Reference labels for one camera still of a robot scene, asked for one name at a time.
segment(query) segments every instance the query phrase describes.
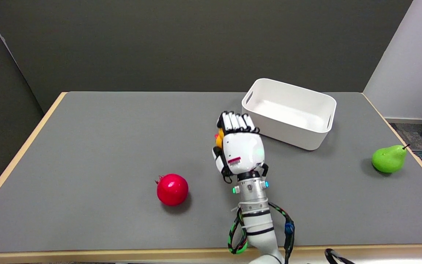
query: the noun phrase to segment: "robotic finger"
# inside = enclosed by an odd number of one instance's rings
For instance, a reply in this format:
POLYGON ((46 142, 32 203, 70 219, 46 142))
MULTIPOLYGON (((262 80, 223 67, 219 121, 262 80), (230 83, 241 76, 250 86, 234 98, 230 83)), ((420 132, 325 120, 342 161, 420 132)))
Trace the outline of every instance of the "robotic finger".
POLYGON ((251 117, 248 114, 235 114, 233 111, 222 112, 216 126, 222 128, 224 134, 237 132, 259 133, 260 129, 255 127, 251 117))

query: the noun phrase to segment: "white robotic hand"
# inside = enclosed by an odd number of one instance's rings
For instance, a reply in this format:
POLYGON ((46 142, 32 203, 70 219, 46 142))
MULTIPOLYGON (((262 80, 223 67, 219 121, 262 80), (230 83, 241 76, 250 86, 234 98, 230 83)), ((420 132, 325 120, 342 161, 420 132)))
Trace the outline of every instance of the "white robotic hand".
POLYGON ((260 129, 253 125, 251 117, 225 111, 216 125, 219 134, 216 135, 213 156, 224 181, 232 183, 232 175, 249 173, 258 167, 263 168, 262 176, 265 177, 268 166, 264 163, 265 152, 258 134, 260 129))

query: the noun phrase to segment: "table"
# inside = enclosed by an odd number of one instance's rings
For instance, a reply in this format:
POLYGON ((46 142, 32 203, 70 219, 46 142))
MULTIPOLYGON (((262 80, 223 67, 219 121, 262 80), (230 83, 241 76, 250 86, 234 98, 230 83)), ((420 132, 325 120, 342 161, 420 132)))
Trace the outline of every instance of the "table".
MULTIPOLYGON (((263 137, 267 194, 296 225, 291 263, 422 257, 422 162, 391 176, 372 153, 405 144, 367 98, 337 100, 333 129, 306 151, 263 137)), ((0 263, 248 262, 227 233, 238 202, 214 167, 216 119, 241 92, 69 92, 59 96, 0 177, 0 263), (189 199, 167 208, 154 179, 178 173, 189 199)), ((273 212, 283 245, 284 220, 273 212)))

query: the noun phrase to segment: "black cable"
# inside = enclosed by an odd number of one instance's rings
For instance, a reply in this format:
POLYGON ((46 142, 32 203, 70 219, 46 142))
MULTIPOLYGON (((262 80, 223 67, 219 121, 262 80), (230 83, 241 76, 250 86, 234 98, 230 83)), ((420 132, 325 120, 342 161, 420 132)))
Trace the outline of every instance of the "black cable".
POLYGON ((268 205, 273 207, 276 211, 280 212, 286 219, 284 224, 284 234, 286 238, 284 239, 284 264, 288 264, 289 258, 291 257, 291 253, 294 249, 294 236, 295 236, 295 226, 294 221, 291 219, 289 214, 281 209, 279 206, 272 202, 268 202, 268 205))
POLYGON ((241 254, 245 251, 245 249, 247 249, 248 246, 247 231, 245 228, 242 228, 242 237, 239 243, 235 247, 232 247, 232 240, 234 239, 234 234, 236 233, 238 225, 241 225, 241 227, 244 226, 241 208, 237 210, 236 219, 234 220, 232 227, 229 230, 229 237, 227 239, 227 247, 229 249, 229 252, 231 252, 232 254, 241 254))
POLYGON ((325 257, 326 257, 328 263, 330 263, 330 264, 338 264, 338 262, 335 259, 338 259, 339 261, 343 262, 344 264, 355 264, 354 262, 349 261, 349 260, 343 258, 342 256, 340 256, 340 254, 338 254, 333 249, 325 249, 325 257))
MULTIPOLYGON (((281 209, 276 204, 272 202, 268 202, 268 205, 276 209, 276 211, 282 214, 284 218, 286 219, 286 223, 284 224, 284 234, 286 235, 286 239, 284 241, 284 251, 285 251, 284 264, 288 264, 289 258, 291 257, 291 253, 293 252, 293 248, 294 248, 294 233, 295 233, 294 221, 293 219, 291 219, 291 217, 288 215, 286 211, 281 209)), ((239 224, 241 225, 241 227, 244 226, 241 208, 237 210, 236 219, 234 220, 232 224, 232 227, 229 231, 229 238, 227 240, 227 247, 232 254, 240 254, 243 251, 245 251, 245 249, 248 246, 248 240, 247 240, 248 233, 245 228, 242 229, 242 237, 241 237, 240 242, 235 247, 232 246, 233 237, 234 237, 234 234, 236 233, 236 229, 239 224)))

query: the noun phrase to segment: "green cable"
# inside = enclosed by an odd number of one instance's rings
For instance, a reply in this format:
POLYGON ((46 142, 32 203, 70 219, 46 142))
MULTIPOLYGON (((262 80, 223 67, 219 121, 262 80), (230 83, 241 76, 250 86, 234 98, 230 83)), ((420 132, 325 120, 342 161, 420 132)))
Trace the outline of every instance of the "green cable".
POLYGON ((227 247, 229 249, 229 252, 231 252, 232 254, 241 254, 248 247, 247 231, 244 228, 242 229, 242 237, 240 242, 236 245, 236 247, 232 247, 232 240, 239 224, 241 225, 241 227, 243 227, 244 225, 242 209, 240 208, 237 210, 236 219, 234 220, 232 227, 229 230, 229 237, 227 239, 227 247))

